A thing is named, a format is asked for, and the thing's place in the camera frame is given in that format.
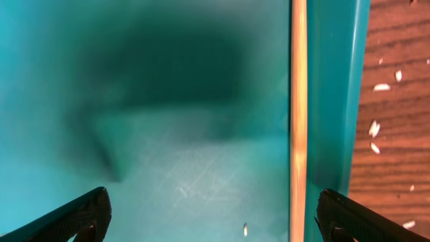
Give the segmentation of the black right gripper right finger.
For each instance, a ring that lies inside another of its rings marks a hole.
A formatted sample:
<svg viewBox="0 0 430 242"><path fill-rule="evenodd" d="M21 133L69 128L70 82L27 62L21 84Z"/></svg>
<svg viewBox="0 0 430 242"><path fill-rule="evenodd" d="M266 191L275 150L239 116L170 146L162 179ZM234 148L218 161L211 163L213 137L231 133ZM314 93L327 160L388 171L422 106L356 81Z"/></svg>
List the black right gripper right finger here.
<svg viewBox="0 0 430 242"><path fill-rule="evenodd" d="M324 242L429 242L332 189L320 193L316 211Z"/></svg>

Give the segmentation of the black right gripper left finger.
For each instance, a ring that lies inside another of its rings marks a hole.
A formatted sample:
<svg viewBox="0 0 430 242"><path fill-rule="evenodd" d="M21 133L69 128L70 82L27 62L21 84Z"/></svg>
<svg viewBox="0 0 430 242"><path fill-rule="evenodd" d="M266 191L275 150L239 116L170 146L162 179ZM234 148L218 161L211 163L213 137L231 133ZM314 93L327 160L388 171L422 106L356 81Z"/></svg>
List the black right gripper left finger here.
<svg viewBox="0 0 430 242"><path fill-rule="evenodd" d="M1 236L2 242L102 242L112 219L105 187L98 187L36 220Z"/></svg>

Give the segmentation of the wooden chopstick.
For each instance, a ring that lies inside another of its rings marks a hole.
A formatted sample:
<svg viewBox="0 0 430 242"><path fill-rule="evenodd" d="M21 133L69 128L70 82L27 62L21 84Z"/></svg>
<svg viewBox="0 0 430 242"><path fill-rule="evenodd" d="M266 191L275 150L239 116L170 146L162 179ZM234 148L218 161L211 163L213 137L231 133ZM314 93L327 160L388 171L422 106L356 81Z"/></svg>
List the wooden chopstick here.
<svg viewBox="0 0 430 242"><path fill-rule="evenodd" d="M291 17L290 242L304 242L308 150L306 0L292 0Z"/></svg>

